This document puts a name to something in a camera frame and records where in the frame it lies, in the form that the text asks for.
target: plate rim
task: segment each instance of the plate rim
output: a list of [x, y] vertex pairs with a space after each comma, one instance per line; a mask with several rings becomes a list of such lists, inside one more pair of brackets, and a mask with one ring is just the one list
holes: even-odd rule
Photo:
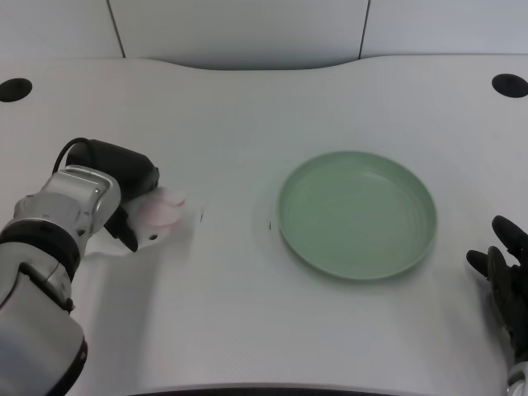
[[[410, 260], [408, 265], [404, 266], [403, 268], [399, 268], [398, 270], [396, 270], [394, 272], [391, 272], [390, 274], [383, 275], [383, 276], [344, 276], [342, 274], [336, 273], [335, 271], [331, 271], [331, 270], [328, 270], [327, 268], [323, 268], [323, 267], [319, 266], [318, 264], [310, 261], [308, 258], [306, 258], [305, 255], [303, 255], [301, 252], [299, 252], [299, 250], [296, 249], [294, 247], [294, 245], [291, 243], [291, 241], [289, 240], [287, 232], [285, 231], [285, 226], [283, 225], [283, 221], [284, 220], [282, 219], [282, 216], [281, 216], [281, 202], [284, 200], [285, 188], [286, 188], [287, 184], [289, 183], [289, 181], [291, 180], [291, 178], [295, 174], [297, 174], [303, 167], [309, 165], [311, 162], [315, 162], [317, 160], [320, 160], [321, 158], [332, 156], [332, 155], [338, 155], [338, 154], [366, 154], [366, 155], [371, 156], [371, 157], [381, 158], [384, 161], [389, 161], [390, 163], [402, 168], [404, 171], [406, 171], [412, 177], [414, 177], [420, 183], [420, 185], [423, 187], [425, 192], [429, 195], [429, 198], [431, 199], [431, 202], [432, 202], [432, 209], [433, 209], [433, 215], [434, 215], [434, 225], [433, 225], [433, 230], [432, 230], [432, 236], [429, 239], [429, 242], [427, 243], [426, 247], [422, 249], [422, 251], [420, 252], [420, 254], [416, 258], [414, 258], [413, 260]], [[297, 167], [295, 167], [294, 170], [291, 171], [288, 174], [288, 176], [286, 177], [286, 179], [284, 180], [284, 182], [280, 186], [280, 192], [279, 192], [279, 195], [277, 196], [277, 200], [276, 200], [276, 216], [277, 216], [277, 223], [279, 225], [280, 235], [286, 241], [286, 244], [288, 245], [288, 247], [290, 249], [292, 249], [295, 252], [296, 255], [298, 255], [301, 259], [303, 259], [303, 261], [306, 262], [307, 264], [309, 264], [311, 267], [313, 267], [313, 268], [315, 268], [315, 269], [317, 269], [319, 271], [322, 271], [322, 272], [324, 272], [326, 274], [330, 274], [330, 275], [335, 276], [337, 278], [346, 279], [346, 280], [349, 280], [349, 281], [375, 281], [375, 280], [390, 278], [392, 276], [396, 276], [398, 274], [401, 274], [401, 273], [403, 273], [405, 271], [410, 270], [411, 268], [413, 268], [417, 264], [419, 264], [429, 254], [429, 252], [432, 250], [432, 247], [435, 244], [436, 236], [437, 236], [437, 233], [438, 233], [438, 209], [436, 208], [436, 202], [435, 202], [435, 199], [434, 199], [432, 193], [429, 191], [429, 189], [427, 188], [425, 183], [422, 181], [422, 179], [420, 179], [414, 172], [411, 172], [407, 167], [405, 167], [401, 163], [397, 163], [396, 161], [394, 161], [391, 158], [387, 158], [387, 157], [384, 157], [382, 155], [378, 155], [378, 154], [375, 154], [375, 153], [369, 153], [369, 152], [366, 152], [366, 151], [359, 151], [359, 150], [340, 150], [340, 151], [332, 151], [332, 152], [329, 152], [329, 153], [323, 153], [323, 154], [320, 154], [320, 155], [318, 155], [316, 157], [312, 157], [312, 158], [308, 159], [307, 161], [304, 161], [303, 163], [301, 163]]]

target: round hole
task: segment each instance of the round hole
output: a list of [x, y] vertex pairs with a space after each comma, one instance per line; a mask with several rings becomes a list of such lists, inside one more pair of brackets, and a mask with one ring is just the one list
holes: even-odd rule
[[495, 91], [505, 97], [525, 97], [528, 95], [528, 82], [515, 74], [499, 74], [492, 80]]
[[12, 101], [20, 101], [27, 97], [33, 84], [30, 80], [25, 78], [12, 78], [0, 84], [0, 101], [10, 103]]

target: gray robot arm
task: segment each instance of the gray robot arm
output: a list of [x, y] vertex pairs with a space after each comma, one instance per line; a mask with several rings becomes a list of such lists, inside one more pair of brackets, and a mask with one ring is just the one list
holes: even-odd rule
[[62, 395], [77, 379], [87, 345], [71, 282], [120, 198], [114, 177], [68, 166], [16, 204], [0, 233], [1, 395]]

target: robotic hand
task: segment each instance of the robotic hand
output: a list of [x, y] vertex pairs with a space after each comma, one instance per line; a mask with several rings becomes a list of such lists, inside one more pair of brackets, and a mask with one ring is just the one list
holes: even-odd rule
[[87, 343], [69, 316], [71, 284], [87, 241], [105, 226], [135, 251], [120, 204], [156, 188], [158, 179], [144, 155], [74, 139], [42, 190], [16, 204], [0, 233], [1, 395], [62, 396], [77, 380]]
[[493, 307], [510, 335], [516, 365], [508, 380], [508, 396], [528, 396], [528, 235], [510, 220], [497, 216], [493, 231], [507, 251], [519, 261], [508, 266], [501, 251], [491, 246], [488, 254], [470, 250], [469, 264], [486, 276], [492, 286]]

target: green plate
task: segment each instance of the green plate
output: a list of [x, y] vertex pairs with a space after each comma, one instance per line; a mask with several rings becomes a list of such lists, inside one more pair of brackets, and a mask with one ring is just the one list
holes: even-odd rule
[[435, 203], [416, 176], [377, 155], [330, 153], [294, 170], [279, 194], [286, 242], [342, 278], [385, 278], [418, 264], [436, 235]]

